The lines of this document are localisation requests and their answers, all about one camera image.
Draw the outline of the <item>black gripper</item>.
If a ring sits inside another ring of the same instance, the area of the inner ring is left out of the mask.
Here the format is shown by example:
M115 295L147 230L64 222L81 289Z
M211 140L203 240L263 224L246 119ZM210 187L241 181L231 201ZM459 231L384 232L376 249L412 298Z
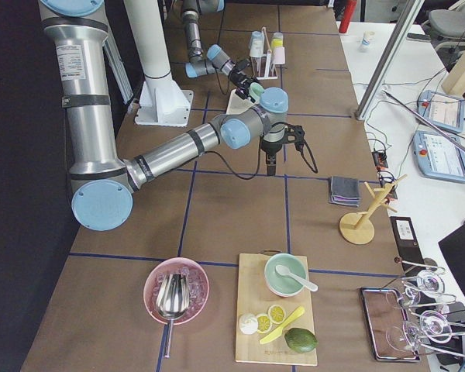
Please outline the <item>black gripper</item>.
M255 77L249 77L243 73L243 70L250 65L251 63L248 60L238 60L228 75L229 80L237 87L235 90L236 95L242 100L248 99L248 89L250 84L258 82Z
M277 169L277 155L284 145L283 133L269 133L261 140L261 149L266 153L267 176L275 176Z

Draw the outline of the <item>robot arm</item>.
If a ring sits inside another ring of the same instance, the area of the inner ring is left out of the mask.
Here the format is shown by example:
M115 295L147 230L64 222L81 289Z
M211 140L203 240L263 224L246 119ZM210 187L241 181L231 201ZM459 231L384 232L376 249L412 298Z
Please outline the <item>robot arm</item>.
M263 91L260 82L243 71L250 66L248 60L233 61L218 45L211 45L207 53L202 46L198 20L204 14L221 12L224 1L185 0L181 6L181 21L187 39L188 59L185 65L189 78L207 74L224 74L236 86L236 94L243 100L255 103Z
M238 71L225 52L211 46L206 58L250 103L240 113L220 112L200 120L192 111L195 92L174 80L160 6L126 1L139 64L141 92L115 129L106 53L109 18L104 1L41 1L45 35L55 46L74 153L68 171L71 210L93 231L134 222L153 202L149 184L175 170L188 170L210 151L250 148L279 139L285 130L289 98Z

